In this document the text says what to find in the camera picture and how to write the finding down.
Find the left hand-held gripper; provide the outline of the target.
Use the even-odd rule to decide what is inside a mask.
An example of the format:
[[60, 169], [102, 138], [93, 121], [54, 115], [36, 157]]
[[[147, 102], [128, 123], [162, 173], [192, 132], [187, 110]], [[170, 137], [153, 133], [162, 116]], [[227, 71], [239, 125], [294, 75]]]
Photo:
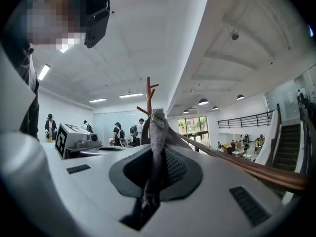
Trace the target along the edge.
[[96, 133], [88, 132], [76, 125], [60, 123], [55, 149], [61, 159], [69, 159], [71, 154], [81, 151], [82, 157], [116, 154], [125, 151], [122, 146], [102, 146]]

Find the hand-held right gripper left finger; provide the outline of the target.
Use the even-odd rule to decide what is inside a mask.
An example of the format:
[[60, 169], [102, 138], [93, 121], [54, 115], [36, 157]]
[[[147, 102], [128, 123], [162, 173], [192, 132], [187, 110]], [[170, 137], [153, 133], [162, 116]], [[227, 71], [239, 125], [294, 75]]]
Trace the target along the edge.
[[54, 224], [54, 237], [151, 237], [120, 219], [131, 214], [135, 199], [122, 196], [109, 179], [117, 161], [149, 146], [116, 153], [62, 160], [51, 143], [42, 144], [55, 189], [69, 214]]

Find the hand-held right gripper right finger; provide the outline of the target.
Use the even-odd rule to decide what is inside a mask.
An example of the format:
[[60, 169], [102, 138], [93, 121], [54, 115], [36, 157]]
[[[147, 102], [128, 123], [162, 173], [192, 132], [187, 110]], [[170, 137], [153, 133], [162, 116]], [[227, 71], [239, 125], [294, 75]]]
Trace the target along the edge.
[[284, 208], [279, 197], [240, 167], [220, 158], [171, 146], [202, 168], [187, 198], [162, 202], [141, 229], [146, 237], [257, 237]]

